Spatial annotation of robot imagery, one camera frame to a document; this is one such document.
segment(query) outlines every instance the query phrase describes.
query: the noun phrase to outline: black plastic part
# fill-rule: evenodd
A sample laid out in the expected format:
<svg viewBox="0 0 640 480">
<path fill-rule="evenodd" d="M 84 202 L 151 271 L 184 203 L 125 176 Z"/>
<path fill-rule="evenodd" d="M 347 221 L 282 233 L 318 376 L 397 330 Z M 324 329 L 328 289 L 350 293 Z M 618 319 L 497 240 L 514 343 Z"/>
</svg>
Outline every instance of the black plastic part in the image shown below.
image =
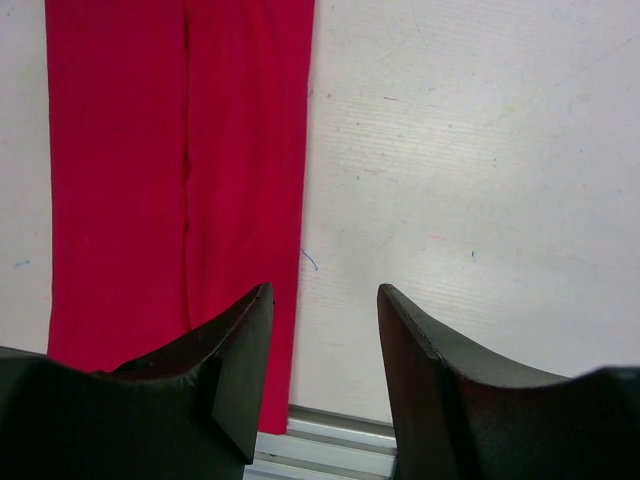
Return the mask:
<svg viewBox="0 0 640 480">
<path fill-rule="evenodd" d="M 403 480 L 640 478 L 640 368 L 530 368 L 391 285 L 378 319 Z"/>
<path fill-rule="evenodd" d="M 272 293 L 112 373 L 0 348 L 0 476 L 241 480 L 253 460 Z"/>
</svg>

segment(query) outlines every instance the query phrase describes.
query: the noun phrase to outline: red cloth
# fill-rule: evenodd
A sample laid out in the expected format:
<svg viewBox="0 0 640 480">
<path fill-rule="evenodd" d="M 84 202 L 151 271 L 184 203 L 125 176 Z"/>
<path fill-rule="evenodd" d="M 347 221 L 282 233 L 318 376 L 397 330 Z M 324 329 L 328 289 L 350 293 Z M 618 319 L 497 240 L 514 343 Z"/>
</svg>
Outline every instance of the red cloth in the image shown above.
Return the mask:
<svg viewBox="0 0 640 480">
<path fill-rule="evenodd" d="M 261 430 L 286 428 L 311 0 L 46 0 L 49 355 L 110 370 L 276 296 Z"/>
</svg>

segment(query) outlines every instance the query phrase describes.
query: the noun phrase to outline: blue pen mark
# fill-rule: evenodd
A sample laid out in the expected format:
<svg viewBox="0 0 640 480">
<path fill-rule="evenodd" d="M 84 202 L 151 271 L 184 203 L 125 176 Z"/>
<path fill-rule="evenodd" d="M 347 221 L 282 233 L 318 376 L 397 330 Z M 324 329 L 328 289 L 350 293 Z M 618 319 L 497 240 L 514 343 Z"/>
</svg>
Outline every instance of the blue pen mark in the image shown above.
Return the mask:
<svg viewBox="0 0 640 480">
<path fill-rule="evenodd" d="M 25 260 L 24 262 L 17 262 L 13 265 L 13 269 L 17 270 L 21 267 L 26 267 L 27 265 L 31 265 L 31 260 Z"/>
<path fill-rule="evenodd" d="M 309 259 L 309 261 L 310 261 L 311 263 L 313 263 L 313 268 L 314 268 L 314 270 L 315 270 L 316 272 L 317 272 L 318 270 L 320 270 L 320 269 L 318 268 L 318 264 L 315 262 L 315 260 L 314 260 L 313 258 L 311 258 L 311 256 L 310 256 L 307 252 L 305 252 L 305 251 L 304 251 L 304 248 L 301 248 L 301 249 L 300 249 L 300 251 L 302 252 L 302 254 L 303 254 L 305 257 L 307 257 L 307 258 Z"/>
</svg>

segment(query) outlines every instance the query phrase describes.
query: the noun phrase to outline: blue mark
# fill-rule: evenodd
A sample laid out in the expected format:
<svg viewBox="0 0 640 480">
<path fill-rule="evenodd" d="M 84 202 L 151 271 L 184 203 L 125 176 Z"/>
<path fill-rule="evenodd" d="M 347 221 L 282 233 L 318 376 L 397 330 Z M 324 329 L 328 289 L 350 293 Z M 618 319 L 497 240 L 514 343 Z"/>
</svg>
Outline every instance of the blue mark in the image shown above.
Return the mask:
<svg viewBox="0 0 640 480">
<path fill-rule="evenodd" d="M 13 265 L 13 269 L 17 270 L 21 267 L 26 267 L 27 265 L 31 265 L 31 260 L 25 260 L 24 262 L 17 262 Z"/>
<path fill-rule="evenodd" d="M 313 258 L 311 258 L 311 256 L 310 256 L 307 252 L 305 252 L 305 251 L 304 251 L 304 248 L 301 248 L 301 249 L 300 249 L 300 251 L 302 252 L 302 254 L 303 254 L 305 257 L 307 257 L 307 258 L 309 259 L 309 261 L 310 261 L 311 263 L 313 263 L 313 268 L 315 269 L 315 271 L 316 271 L 316 272 L 317 272 L 318 270 L 320 270 L 320 269 L 318 268 L 318 264 L 315 262 L 315 260 L 314 260 Z"/>
</svg>

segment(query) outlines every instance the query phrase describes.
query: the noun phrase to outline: red towel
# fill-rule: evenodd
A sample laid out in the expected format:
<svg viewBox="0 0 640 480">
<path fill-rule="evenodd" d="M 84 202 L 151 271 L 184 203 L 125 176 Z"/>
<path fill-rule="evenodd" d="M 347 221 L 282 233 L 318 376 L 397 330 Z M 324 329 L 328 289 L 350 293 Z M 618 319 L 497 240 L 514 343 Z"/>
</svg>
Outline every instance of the red towel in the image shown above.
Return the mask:
<svg viewBox="0 0 640 480">
<path fill-rule="evenodd" d="M 259 282 L 261 430 L 286 428 L 311 0 L 46 0 L 49 354 L 110 370 Z"/>
</svg>

